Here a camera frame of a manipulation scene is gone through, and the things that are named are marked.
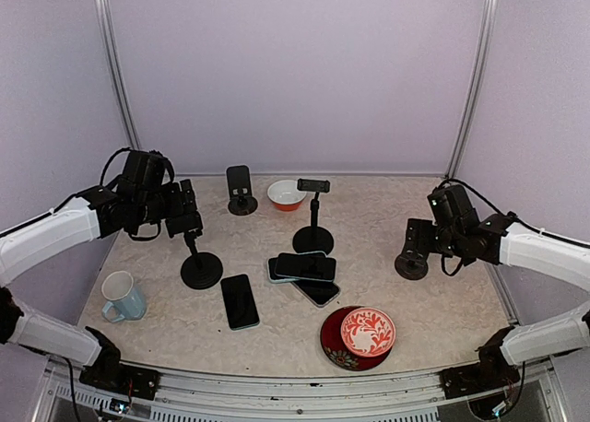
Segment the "black pole phone stand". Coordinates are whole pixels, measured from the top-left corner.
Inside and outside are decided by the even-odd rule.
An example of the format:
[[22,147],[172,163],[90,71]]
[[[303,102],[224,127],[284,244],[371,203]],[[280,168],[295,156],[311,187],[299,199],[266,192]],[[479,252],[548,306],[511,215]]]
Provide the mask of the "black pole phone stand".
[[199,234],[195,231],[183,234],[183,239],[191,255],[183,262],[181,279],[191,289],[205,290],[220,281],[223,275],[221,260],[211,252],[200,252],[196,248]]
[[299,229],[292,240],[292,247],[296,253],[324,252],[329,254],[334,249],[334,238],[329,230],[318,225],[321,193],[330,192],[330,181],[299,178],[297,189],[301,192],[314,193],[310,202],[311,222],[309,226]]

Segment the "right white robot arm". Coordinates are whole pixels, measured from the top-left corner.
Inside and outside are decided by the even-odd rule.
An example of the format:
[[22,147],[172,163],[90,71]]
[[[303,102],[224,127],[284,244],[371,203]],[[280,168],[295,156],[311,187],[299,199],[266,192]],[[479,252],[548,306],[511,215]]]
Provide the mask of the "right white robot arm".
[[[453,178],[432,190],[428,202],[433,218],[407,222],[404,247],[395,258],[399,275],[422,279],[429,270],[429,257],[438,254],[443,262],[457,259],[458,269],[483,261],[589,289],[588,243],[536,229],[499,208],[481,219],[469,198],[474,191]],[[485,347],[490,353],[473,366],[471,379],[479,388],[489,389],[506,375],[508,366],[588,346],[589,305],[583,303],[541,322],[500,330]]]

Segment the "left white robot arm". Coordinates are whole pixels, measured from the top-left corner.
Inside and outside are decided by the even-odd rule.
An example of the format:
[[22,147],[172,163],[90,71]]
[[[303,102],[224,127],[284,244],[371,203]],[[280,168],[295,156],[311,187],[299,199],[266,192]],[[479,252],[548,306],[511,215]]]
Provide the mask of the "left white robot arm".
[[110,182],[69,195],[59,206],[1,234],[1,341],[67,358],[91,367],[112,390],[129,380],[128,367],[97,331],[82,330],[15,299],[9,285],[32,267],[79,244],[124,231],[140,241],[138,231],[154,225],[169,236],[195,239],[202,219],[188,180],[175,181],[168,158],[158,151],[122,148],[126,161]]

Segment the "small desk phone stand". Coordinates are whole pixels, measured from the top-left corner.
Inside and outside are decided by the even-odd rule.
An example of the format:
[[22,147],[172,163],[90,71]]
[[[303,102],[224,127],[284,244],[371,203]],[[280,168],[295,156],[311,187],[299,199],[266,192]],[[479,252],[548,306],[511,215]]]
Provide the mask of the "small desk phone stand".
[[428,258],[419,253],[400,253],[395,258],[395,270],[407,280],[418,281],[429,271]]
[[228,209],[235,216],[247,216],[258,207],[253,195],[250,170],[246,165],[230,166],[226,169],[229,190]]

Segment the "left small desk phone stand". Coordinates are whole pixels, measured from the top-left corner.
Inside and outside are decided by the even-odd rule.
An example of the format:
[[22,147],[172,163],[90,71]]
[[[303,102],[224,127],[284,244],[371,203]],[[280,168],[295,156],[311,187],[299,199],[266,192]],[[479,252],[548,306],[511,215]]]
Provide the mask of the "left small desk phone stand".
[[246,165],[230,166],[226,169],[229,190],[228,209],[235,216],[247,216],[258,207],[253,195],[250,170]]

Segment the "light blue mug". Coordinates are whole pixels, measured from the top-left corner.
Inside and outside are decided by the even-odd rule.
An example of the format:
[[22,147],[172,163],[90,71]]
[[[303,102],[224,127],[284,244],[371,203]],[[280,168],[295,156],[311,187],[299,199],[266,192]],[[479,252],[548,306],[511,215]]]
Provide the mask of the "light blue mug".
[[129,272],[109,274],[102,282],[100,291],[105,299],[101,315],[107,322],[138,321],[144,317],[147,302]]

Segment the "red white patterned bowl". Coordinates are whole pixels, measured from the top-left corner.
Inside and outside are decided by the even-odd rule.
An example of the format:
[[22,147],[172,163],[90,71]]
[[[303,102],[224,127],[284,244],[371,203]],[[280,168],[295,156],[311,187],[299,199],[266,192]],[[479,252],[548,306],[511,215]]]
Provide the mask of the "red white patterned bowl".
[[393,320],[383,311],[360,307],[349,312],[340,325],[346,348],[361,358],[376,358],[389,352],[396,339]]

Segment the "orange white bowl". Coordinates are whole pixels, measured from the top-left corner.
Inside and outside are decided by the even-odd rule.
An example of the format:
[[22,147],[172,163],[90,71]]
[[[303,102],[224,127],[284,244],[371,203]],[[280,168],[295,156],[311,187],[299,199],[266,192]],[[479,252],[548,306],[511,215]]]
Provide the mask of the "orange white bowl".
[[267,189],[267,196],[271,204],[279,211],[291,212],[297,210],[307,193],[297,188],[295,180],[281,180],[273,182]]

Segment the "lone black smartphone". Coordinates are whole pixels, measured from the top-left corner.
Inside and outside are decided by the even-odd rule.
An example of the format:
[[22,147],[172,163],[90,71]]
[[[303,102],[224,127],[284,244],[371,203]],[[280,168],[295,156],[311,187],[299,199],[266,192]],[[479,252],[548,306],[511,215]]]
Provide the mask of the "lone black smartphone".
[[255,327],[260,318],[247,274],[234,275],[220,281],[229,328],[238,331]]

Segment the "middle stacked blue smartphone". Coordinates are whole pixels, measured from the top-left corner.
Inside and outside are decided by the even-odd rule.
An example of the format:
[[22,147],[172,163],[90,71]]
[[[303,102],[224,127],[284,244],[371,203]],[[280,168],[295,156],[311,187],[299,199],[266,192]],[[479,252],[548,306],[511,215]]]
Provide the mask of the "middle stacked blue smartphone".
[[[304,252],[303,255],[313,256],[313,257],[318,257],[318,258],[325,258],[326,257],[326,253],[322,252],[322,251]],[[275,272],[276,264],[277,264],[277,257],[269,258],[267,261],[268,279],[271,283],[281,284],[281,283],[290,283],[290,282],[299,281],[299,278],[277,275]]]

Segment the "dark red floral plate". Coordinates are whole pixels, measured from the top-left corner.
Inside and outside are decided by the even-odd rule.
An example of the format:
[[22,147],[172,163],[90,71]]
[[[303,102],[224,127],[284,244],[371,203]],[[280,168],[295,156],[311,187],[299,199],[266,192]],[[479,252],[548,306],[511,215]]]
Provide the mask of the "dark red floral plate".
[[340,336],[340,325],[349,312],[360,307],[344,307],[333,312],[324,321],[320,332],[321,346],[327,358],[338,367],[350,371],[373,369],[382,364],[392,350],[376,358],[361,358],[346,348]]

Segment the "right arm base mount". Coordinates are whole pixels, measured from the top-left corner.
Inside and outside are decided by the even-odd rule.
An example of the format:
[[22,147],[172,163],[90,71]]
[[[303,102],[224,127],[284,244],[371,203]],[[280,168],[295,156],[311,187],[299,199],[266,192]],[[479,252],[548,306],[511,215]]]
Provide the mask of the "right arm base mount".
[[440,372],[446,399],[499,389],[521,380],[519,369],[509,365],[501,352],[503,339],[513,329],[512,325],[500,329],[480,346],[477,349],[476,363],[443,369]]

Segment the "right aluminium corner post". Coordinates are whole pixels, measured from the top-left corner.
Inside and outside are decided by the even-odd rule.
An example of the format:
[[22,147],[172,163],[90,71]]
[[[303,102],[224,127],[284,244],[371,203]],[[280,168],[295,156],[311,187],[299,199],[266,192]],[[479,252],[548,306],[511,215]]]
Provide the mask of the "right aluminium corner post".
[[466,102],[462,111],[459,130],[454,141],[445,177],[453,178],[457,175],[462,159],[466,152],[468,138],[472,130],[478,106],[478,97],[483,85],[487,66],[493,29],[499,0],[484,0],[483,14],[478,35],[475,62],[466,94]]

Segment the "aluminium corner post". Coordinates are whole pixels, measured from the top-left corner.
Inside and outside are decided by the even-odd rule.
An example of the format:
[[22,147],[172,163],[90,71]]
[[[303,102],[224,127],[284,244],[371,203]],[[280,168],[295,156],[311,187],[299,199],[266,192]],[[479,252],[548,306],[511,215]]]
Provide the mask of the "aluminium corner post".
[[132,149],[139,149],[141,147],[140,139],[133,120],[133,115],[131,112],[129,99],[124,84],[124,76],[119,61],[119,55],[117,52],[115,32],[112,23],[112,14],[110,9],[110,1],[94,1],[97,10],[102,42],[106,53],[109,74],[112,81],[114,97],[116,99],[116,104],[121,115],[127,143]]
[[468,138],[472,130],[478,106],[478,97],[483,85],[487,66],[493,29],[499,0],[484,0],[483,14],[478,35],[475,62],[466,94],[466,102],[462,111],[459,130],[454,141],[445,177],[453,178],[457,175],[462,159],[466,152]]

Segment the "front aluminium frame rail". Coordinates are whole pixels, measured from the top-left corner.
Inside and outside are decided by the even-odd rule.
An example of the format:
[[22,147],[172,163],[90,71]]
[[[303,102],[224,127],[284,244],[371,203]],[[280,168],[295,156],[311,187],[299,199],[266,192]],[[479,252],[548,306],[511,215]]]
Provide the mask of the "front aluminium frame rail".
[[152,396],[126,398],[78,382],[50,359],[32,421],[453,421],[498,390],[450,398],[440,372],[272,378],[159,368]]

